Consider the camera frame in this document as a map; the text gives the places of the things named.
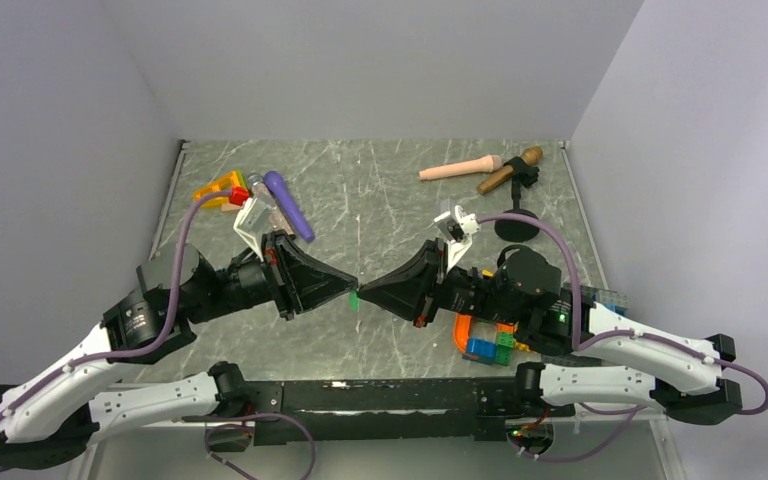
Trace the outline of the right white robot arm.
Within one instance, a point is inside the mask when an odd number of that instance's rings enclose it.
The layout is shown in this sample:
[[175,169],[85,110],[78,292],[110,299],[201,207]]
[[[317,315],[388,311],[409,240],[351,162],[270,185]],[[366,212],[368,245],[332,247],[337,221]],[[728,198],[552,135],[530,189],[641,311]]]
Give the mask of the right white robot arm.
[[723,376],[732,338],[665,334],[591,299],[573,302],[561,271],[524,245],[504,248],[486,275],[448,264],[428,241],[406,264],[360,287],[358,296],[416,327],[446,310],[507,325],[515,342],[543,357],[518,367],[513,406],[532,416],[571,404],[630,404],[693,425],[717,425],[743,408]]

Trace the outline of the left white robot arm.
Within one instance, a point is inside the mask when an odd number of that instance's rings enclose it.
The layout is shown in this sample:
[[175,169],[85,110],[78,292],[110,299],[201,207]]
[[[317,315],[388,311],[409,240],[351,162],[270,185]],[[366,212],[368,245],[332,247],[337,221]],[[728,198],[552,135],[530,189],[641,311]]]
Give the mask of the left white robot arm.
[[0,385],[0,471],[43,470],[109,436],[175,417],[232,420],[260,411],[238,365],[125,392],[113,385],[195,340],[194,326],[273,304],[284,319],[346,294],[357,279],[303,252],[284,232],[213,267],[191,244],[160,249],[138,285],[68,354],[34,379]]

